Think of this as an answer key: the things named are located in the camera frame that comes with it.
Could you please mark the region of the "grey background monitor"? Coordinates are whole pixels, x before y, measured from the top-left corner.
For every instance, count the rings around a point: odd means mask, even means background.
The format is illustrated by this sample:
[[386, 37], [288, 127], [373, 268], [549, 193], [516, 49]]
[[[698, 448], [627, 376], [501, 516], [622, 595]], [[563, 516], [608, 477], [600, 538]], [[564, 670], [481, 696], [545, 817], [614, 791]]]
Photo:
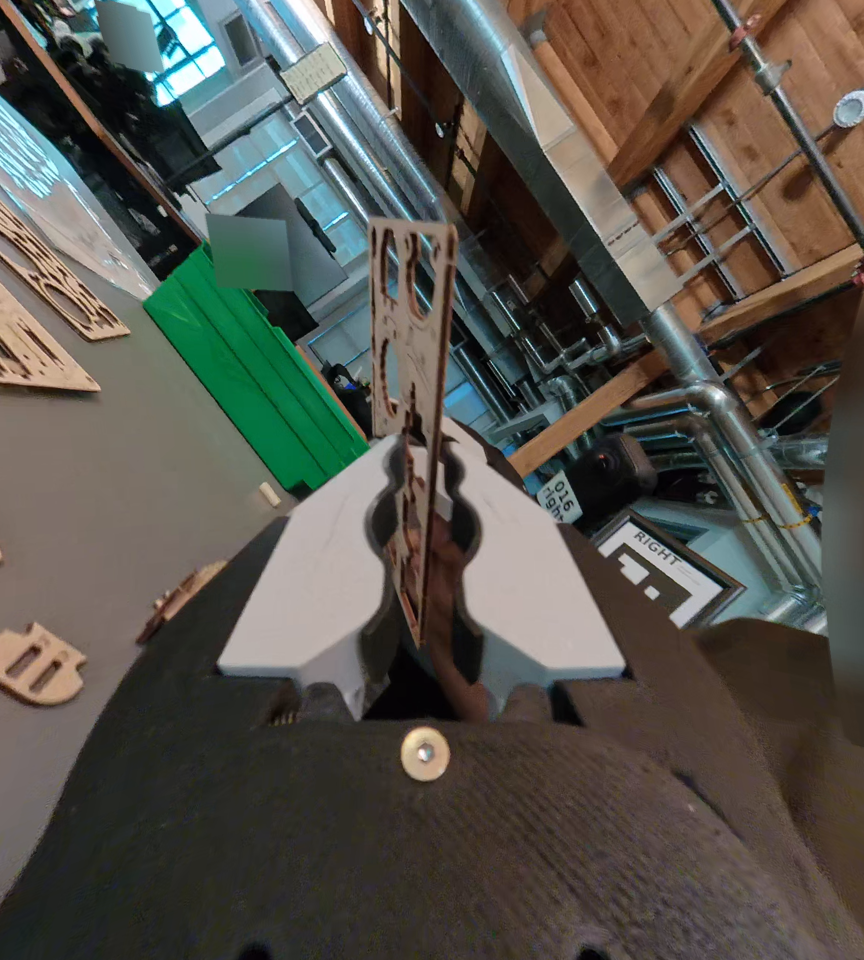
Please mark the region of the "grey background monitor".
[[308, 306], [346, 280], [325, 235], [280, 184], [236, 214], [205, 215], [220, 287], [291, 293]]

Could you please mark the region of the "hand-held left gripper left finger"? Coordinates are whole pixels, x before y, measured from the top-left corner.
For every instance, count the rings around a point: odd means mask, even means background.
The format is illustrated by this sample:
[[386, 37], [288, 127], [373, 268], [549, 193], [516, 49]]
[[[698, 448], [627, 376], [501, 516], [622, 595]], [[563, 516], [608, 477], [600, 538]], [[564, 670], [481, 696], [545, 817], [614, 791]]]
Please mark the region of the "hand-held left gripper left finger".
[[366, 634], [389, 611], [383, 549], [396, 525], [402, 439], [366, 454], [294, 507], [217, 660], [232, 678], [338, 691], [351, 717], [388, 672]]

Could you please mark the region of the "green plastic bin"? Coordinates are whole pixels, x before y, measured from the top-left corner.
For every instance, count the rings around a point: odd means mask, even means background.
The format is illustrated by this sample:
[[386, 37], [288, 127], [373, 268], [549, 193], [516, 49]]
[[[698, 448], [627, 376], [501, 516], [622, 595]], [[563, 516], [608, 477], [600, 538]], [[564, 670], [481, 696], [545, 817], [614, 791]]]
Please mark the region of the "green plastic bin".
[[207, 243], [143, 307], [289, 494], [318, 490], [366, 454], [360, 429], [257, 296], [218, 285]]

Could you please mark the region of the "person's brown sweater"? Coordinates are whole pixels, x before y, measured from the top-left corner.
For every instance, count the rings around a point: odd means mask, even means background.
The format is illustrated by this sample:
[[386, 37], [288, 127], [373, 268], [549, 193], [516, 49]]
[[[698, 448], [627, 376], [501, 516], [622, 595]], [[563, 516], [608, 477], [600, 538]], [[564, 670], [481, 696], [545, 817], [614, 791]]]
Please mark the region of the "person's brown sweater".
[[754, 728], [800, 837], [864, 928], [864, 748], [843, 732], [827, 639], [759, 619], [691, 635]]

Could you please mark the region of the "round-holed wooden puzzle sheet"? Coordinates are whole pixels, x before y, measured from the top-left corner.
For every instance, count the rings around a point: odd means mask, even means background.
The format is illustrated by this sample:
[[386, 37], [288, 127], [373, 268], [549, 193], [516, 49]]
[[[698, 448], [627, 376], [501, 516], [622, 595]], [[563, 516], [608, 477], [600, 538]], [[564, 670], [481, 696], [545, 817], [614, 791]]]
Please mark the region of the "round-holed wooden puzzle sheet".
[[0, 200], [0, 261], [90, 342], [125, 337], [129, 328]]

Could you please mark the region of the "clear plastic sheet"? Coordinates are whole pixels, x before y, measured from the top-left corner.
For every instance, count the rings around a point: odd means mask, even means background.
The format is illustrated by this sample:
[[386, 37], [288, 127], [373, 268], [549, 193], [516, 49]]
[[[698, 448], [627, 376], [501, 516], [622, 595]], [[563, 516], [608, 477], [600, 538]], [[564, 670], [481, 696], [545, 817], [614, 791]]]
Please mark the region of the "clear plastic sheet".
[[66, 158], [0, 96], [0, 189], [53, 247], [144, 300], [158, 281]]

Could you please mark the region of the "metal sprinkler pipe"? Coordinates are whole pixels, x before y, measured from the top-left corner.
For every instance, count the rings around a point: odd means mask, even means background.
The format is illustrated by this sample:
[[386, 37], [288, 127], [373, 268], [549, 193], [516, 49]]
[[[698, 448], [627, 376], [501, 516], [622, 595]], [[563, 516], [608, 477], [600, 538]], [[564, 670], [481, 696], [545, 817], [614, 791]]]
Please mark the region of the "metal sprinkler pipe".
[[813, 173], [821, 182], [833, 206], [864, 254], [864, 219], [835, 176], [818, 140], [805, 125], [782, 87], [782, 78], [789, 66], [780, 66], [768, 59], [753, 35], [754, 27], [750, 27], [749, 19], [741, 18], [731, 2], [712, 1], [711, 4], [729, 32], [730, 48], [741, 53], [763, 96], [771, 101], [778, 111], [798, 144], [799, 150], [805, 155]]

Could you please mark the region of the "grey desk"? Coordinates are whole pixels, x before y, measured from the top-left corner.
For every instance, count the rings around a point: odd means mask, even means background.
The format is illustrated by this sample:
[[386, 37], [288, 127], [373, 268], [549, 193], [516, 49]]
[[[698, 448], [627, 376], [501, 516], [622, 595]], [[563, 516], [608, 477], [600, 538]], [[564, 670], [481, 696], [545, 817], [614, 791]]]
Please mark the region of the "grey desk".
[[275, 481], [137, 299], [56, 249], [130, 330], [88, 342], [0, 261], [0, 282], [100, 385], [0, 388], [0, 631], [37, 622], [85, 654], [83, 690], [39, 709], [0, 690], [0, 901], [91, 726], [139, 649], [152, 602], [230, 559], [275, 516]]

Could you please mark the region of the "small wooden cone model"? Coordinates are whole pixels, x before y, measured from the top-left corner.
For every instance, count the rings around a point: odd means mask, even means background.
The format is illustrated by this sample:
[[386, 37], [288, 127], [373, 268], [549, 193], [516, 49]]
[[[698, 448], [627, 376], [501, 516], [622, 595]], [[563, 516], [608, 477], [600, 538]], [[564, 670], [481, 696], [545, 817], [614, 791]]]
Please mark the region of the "small wooden cone model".
[[146, 644], [165, 623], [173, 619], [192, 598], [221, 573], [227, 563], [226, 559], [221, 559], [197, 568], [176, 587], [159, 596], [153, 602], [151, 615], [139, 632], [136, 644]]

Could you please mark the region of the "hanging paper sign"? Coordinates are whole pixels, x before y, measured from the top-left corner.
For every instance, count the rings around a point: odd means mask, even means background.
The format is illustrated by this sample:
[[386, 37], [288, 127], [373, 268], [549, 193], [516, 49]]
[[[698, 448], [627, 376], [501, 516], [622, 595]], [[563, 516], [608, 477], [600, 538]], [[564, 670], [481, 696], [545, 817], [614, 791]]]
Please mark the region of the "hanging paper sign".
[[279, 78], [293, 100], [305, 107], [346, 76], [344, 60], [329, 42], [323, 42], [294, 64], [279, 71]]

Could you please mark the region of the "round spiral metal duct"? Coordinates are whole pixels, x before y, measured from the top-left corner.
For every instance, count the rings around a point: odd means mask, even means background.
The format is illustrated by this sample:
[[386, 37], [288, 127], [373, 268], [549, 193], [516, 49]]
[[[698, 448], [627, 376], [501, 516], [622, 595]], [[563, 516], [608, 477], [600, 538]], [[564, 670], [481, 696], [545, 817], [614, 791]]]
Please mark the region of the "round spiral metal duct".
[[324, 126], [340, 156], [351, 165], [381, 210], [400, 219], [456, 226], [462, 243], [456, 278], [459, 306], [468, 319], [473, 314], [486, 315], [488, 283], [479, 276], [465, 250], [465, 242], [471, 238], [467, 224], [318, 4], [236, 4], [281, 69], [295, 66], [321, 46], [337, 54], [344, 74], [311, 99], [314, 118]]

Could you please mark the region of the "gear-holed wooden puzzle sheet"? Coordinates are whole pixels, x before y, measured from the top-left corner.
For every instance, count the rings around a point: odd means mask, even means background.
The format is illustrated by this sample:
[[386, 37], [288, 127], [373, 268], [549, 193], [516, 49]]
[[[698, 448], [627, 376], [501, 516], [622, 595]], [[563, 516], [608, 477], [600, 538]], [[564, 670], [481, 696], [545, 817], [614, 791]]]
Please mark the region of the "gear-holed wooden puzzle sheet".
[[386, 552], [414, 645], [421, 648], [458, 233], [444, 222], [373, 217], [367, 240], [372, 431], [378, 440], [391, 440], [394, 522]]

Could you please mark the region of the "framed marker sign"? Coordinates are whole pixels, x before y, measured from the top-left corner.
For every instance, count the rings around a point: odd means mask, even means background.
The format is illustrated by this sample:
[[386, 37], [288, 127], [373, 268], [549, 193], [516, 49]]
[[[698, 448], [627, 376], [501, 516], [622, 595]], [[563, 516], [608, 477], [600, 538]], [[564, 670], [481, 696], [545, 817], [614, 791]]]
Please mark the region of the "framed marker sign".
[[709, 625], [746, 587], [635, 510], [624, 510], [591, 536], [599, 553], [679, 629]]

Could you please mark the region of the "metal vent pipes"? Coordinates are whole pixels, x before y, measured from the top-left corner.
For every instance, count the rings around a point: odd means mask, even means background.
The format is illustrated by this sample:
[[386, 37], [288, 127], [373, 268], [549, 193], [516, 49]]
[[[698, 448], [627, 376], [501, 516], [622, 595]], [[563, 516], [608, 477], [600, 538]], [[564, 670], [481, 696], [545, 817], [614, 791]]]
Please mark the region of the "metal vent pipes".
[[726, 455], [754, 492], [774, 529], [777, 558], [785, 567], [791, 592], [765, 616], [813, 634], [826, 635], [828, 620], [822, 595], [822, 546], [792, 481], [764, 446], [758, 429], [737, 396], [726, 386], [697, 337], [669, 303], [643, 323], [647, 338], [678, 379], [678, 388], [638, 397], [629, 402], [636, 414], [685, 407], [711, 421]]

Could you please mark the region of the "rectangular metal air duct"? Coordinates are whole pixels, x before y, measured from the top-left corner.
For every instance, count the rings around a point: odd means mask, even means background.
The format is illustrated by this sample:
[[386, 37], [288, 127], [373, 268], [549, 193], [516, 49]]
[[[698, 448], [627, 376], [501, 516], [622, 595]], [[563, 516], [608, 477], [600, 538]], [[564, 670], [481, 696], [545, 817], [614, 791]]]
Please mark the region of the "rectangular metal air duct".
[[681, 282], [499, 2], [407, 1], [410, 17], [623, 327]]

